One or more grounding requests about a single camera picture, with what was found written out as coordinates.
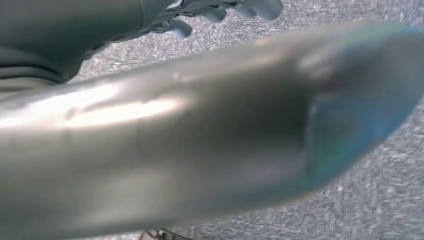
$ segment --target metal tube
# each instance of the metal tube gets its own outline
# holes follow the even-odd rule
[[[424,36],[355,22],[27,91],[0,104],[0,239],[239,213],[324,186],[424,92]]]

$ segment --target gray carpet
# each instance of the gray carpet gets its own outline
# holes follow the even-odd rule
[[[187,39],[152,34],[111,46],[86,62],[76,81],[269,34],[369,17],[424,29],[424,0],[289,0],[274,22],[233,13],[215,25],[199,18],[190,21],[194,33]],[[422,240],[423,143],[424,103],[383,146],[313,199],[172,230],[198,240]]]

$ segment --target silver metal pipe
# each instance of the silver metal pipe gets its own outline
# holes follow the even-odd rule
[[[200,221],[316,191],[424,92],[396,23],[289,32],[0,103],[0,239]]]

